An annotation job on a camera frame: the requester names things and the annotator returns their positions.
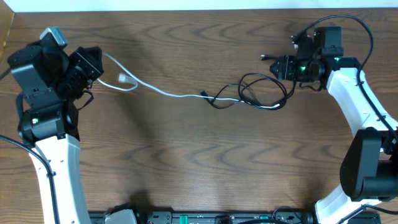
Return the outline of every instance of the wooden table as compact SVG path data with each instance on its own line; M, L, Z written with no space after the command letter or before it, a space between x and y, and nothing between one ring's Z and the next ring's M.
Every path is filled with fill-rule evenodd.
M2 51L6 46L6 39L11 28L12 18L14 18L14 13L4 1L0 1L0 62L2 61Z
M215 94L248 72L268 72L261 54L294 54L290 36L327 15L358 16L373 30L368 82L398 118L396 9L82 12L16 14L4 58L60 26L78 46L99 45L145 82L172 93ZM345 55L363 60L369 40L348 19ZM103 59L103 80L117 84L120 69ZM7 68L1 62L0 70ZM288 89L290 82L284 82ZM272 83L256 88L263 100L280 97ZM0 133L20 140L14 100L20 88L0 82ZM352 141L349 126L326 92L297 90L279 111L235 105L216 110L198 98L170 98L140 86L132 93L96 82L95 100L80 112L81 178L89 210L132 200L174 210L264 211L281 205L310 208L339 184L340 164ZM236 90L225 96L236 96ZM76 102L82 105L87 98ZM42 223L34 167L27 153L0 142L0 220ZM397 200L382 205L398 209ZM398 218L382 215L383 223Z

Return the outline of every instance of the black cable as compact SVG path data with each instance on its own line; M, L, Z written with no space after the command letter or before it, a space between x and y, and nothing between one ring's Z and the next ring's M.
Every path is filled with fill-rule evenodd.
M58 207L57 207L57 198L55 196L55 185L54 185L54 173L51 170L50 165L47 163L46 160L43 159L43 157L41 157L39 154L37 154L36 152L34 152L33 150L29 149L27 146L25 146L24 144L17 142L11 138L7 138L5 136L0 135L0 139L4 140L6 142L9 142L11 144L14 144L16 146L19 146L20 148L24 149L25 151L27 151L28 153L32 154L34 157L36 157L36 159L38 159L43 166L45 167L45 170L47 171L47 177L49 178L49 182L50 182L50 192L51 192L51 201L52 201L52 209L53 209L53 215L54 215L54 220L56 224L60 223L60 219L59 219L59 213L58 213Z
M356 22L360 23L366 30L366 32L369 35L369 40L370 40L370 49L369 49L369 53L368 56L366 56L365 60L363 61L363 63L359 66L358 68L358 72L356 74L356 81L357 81L357 85L359 86L359 89L361 90L363 96L365 97L366 101L369 103L369 105L371 106L371 108L373 109L373 111L376 113L377 117L379 118L379 120L386 126L386 128L389 130L390 134L396 139L396 141L398 141L398 135L395 133L395 131L393 130L393 128L390 126L390 124L386 121L386 119L383 117L383 115L381 115L380 111L376 108L376 106L374 105L374 103L372 102L372 100L370 99L370 97L368 96L368 94L365 92L365 89L363 88L362 84L363 82L361 81L361 71L363 69L363 67L365 66L366 62L368 61L369 57L372 54L373 51L373 35L372 35L372 31L370 30L370 28L368 27L368 25L366 25L361 19L358 19L355 16L350 16L350 15L333 15L333 16L326 16L322 19L319 19L318 21L314 22L313 24L309 25L307 28L305 28L303 31L301 31L299 33L299 35L297 35L294 38L294 42L296 43L297 40L299 40L299 38L301 38L301 36L303 36L311 27L317 25L318 23L327 20L327 19L332 19L332 18L348 18L348 19L353 19Z
M386 214L389 214L389 215L398 215L398 211L390 211L390 210L387 210L387 209L384 209L384 208L379 208L379 207L374 206L374 205L365 204L365 205L360 206L357 210L351 212L351 213L350 213L349 215L347 215L346 217L342 218L342 219L338 222L338 224L343 224L345 221L347 221L347 220L349 220L349 219L355 217L355 216L358 215L359 213L361 213L361 212L363 212L363 211L366 211L367 208L371 208L371 209L374 209L374 210L376 210L376 211L379 211L379 212L382 212L382 213L386 213Z
M85 106L89 105L94 100L94 95L93 95L93 93L91 91L83 90L83 94L84 93L88 93L90 95L90 99L88 99L87 102L81 108L79 108L77 110L83 109Z
M318 87L317 89L315 89L314 87L312 87L312 86L310 86L310 85L303 86L303 83L304 83L304 82L300 82L300 83L298 84L298 87L300 87L300 88L310 88L310 89L313 90L313 91L322 91L322 84L321 84L321 83L319 84L319 87Z
M267 219L267 220L255 219L255 220L249 220L249 221L241 222L241 223L238 223L238 224L258 224L258 223L288 224L287 222L280 221L280 220L275 220L275 219Z
M259 79L255 80L255 81L247 84L247 83L244 82L244 79L247 76L250 76L250 75L259 76L261 78L259 78ZM250 86L255 84L255 83L257 83L257 82L259 82L259 81L263 81L263 80L269 80L269 81L274 82L280 88L280 90L282 90L282 93L283 93L284 96L281 99L279 99L279 100L277 100L277 101L275 101L275 102L273 102L273 103L271 103L269 105L264 105L264 104L260 103L258 101L258 99L256 98L255 94L253 93L253 91L250 89ZM238 86L238 95L239 95L240 99L235 101L235 102L233 102L233 103L231 103L231 104L229 104L229 105L227 105L227 106L218 106L218 105L214 104L214 102L216 101L216 98L221 94L221 92L224 91L227 87L230 87L230 86ZM277 80L275 78L269 77L267 75L259 74L259 73L247 73L240 79L239 83L228 84L228 85L224 86L216 94L216 96L214 96L213 99L205 98L205 100L207 102L209 102L209 104L212 107L217 108L217 109L229 108L230 106L233 106L236 103L243 102L243 103L246 103L246 104L248 104L248 105L250 105L250 106L252 106L254 108L257 108L257 109L278 110L278 109L281 109L282 107L284 107L286 105L287 99L289 99L294 93L295 86L296 86L296 81L293 82L293 87L292 87L291 91L287 92L286 87L279 80ZM250 97L248 97L248 96L246 96L244 94L245 90L247 90L250 93ZM204 90L200 90L200 94L202 96L208 96L207 93Z
M7 70L0 75L0 80L2 80L10 72L11 72L11 68L7 68Z
M302 217L299 217L299 215L294 211L294 209L290 206L281 206L279 208L277 208L273 213L272 213L272 218L276 219L276 213L278 212L278 210L283 209L283 208L288 208L290 211L292 211L294 213L294 215L300 220L300 222L303 222Z
M362 207L364 208L364 210L365 210L365 208L371 208L371 209L374 209L376 211L379 211L379 212L382 212L382 213L386 213L386 214L389 214L389 215L398 215L398 211L390 211L390 210L387 210L387 209L384 209L384 208L379 208L379 207L374 206L374 205L366 204L366 205L362 205Z

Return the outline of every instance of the white wall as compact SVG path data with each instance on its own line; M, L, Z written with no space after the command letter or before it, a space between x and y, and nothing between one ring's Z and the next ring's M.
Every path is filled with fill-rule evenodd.
M398 7L398 0L4 0L14 12Z

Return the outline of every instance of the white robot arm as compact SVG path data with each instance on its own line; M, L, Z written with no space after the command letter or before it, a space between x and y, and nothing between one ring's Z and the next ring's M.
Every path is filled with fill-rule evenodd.
M85 194L80 177L80 143L67 134L63 139L56 136L36 142L34 148L46 159L52 171L60 223L90 223ZM39 180L44 223L55 223L49 180L43 164L31 156Z
M387 128L380 122L360 91L356 80L357 72L357 68L341 68L340 70L332 71L327 84L328 92L335 98L343 111L353 136L356 135L359 129L374 128L378 131L387 131ZM385 119L390 126L396 130L398 122L390 117L379 100L377 100L365 79L363 71L361 71L360 76L366 93L378 110L386 117ZM340 184L326 198L319 200L315 204L315 212L319 223L338 223L364 204L377 205L379 203L381 201L378 199L363 199L359 202L353 202L344 193Z

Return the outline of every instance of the white cable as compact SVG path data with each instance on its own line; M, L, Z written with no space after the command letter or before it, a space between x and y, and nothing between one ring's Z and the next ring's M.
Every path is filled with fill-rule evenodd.
M110 87L110 88L115 89L115 90L120 90L120 91L131 91L131 90L135 90L138 87L138 84L137 84L137 85L135 85L135 86L133 86L131 88L120 88L120 87L117 87L117 86L113 86L113 85L107 84L106 82L100 80L99 78L97 78L97 80L104 86Z
M119 73L119 78L118 78L119 83L130 83L138 86L137 80L133 79L133 77L128 77L124 73Z
M107 56L107 57L110 58L114 63L116 63L117 65L119 65L119 67L121 67L129 76L131 76L133 79L137 80L137 82L139 82L139 83L141 83L142 85L144 85L144 86L146 86L146 87L149 87L149 88L151 88L151 89L155 90L156 92L161 93L161 94L163 94L163 95L171 96L171 97L178 97L178 98L181 98L181 97L199 97L199 98L214 99L214 97L212 97L212 96L201 96L201 95L194 95L194 94L176 95L176 94L172 94L172 93L166 93L166 92L164 92L164 91L162 91L162 90L160 90L160 89L158 89L158 88L156 88L156 87L154 87L154 86L152 86L152 85L150 85L150 84L148 84L148 83L145 83L145 82L141 81L139 78L137 78L135 75L133 75L128 69L126 69L120 62L118 62L115 58L113 58L113 57L110 56L109 54L103 52L103 55ZM241 100L234 99L234 98L216 98L216 100L233 100L233 101L240 101L240 102L243 102L243 101L241 101ZM274 106L262 106L262 107L263 107L263 108L275 108L275 107L278 107L278 106L279 106L279 104L274 105Z

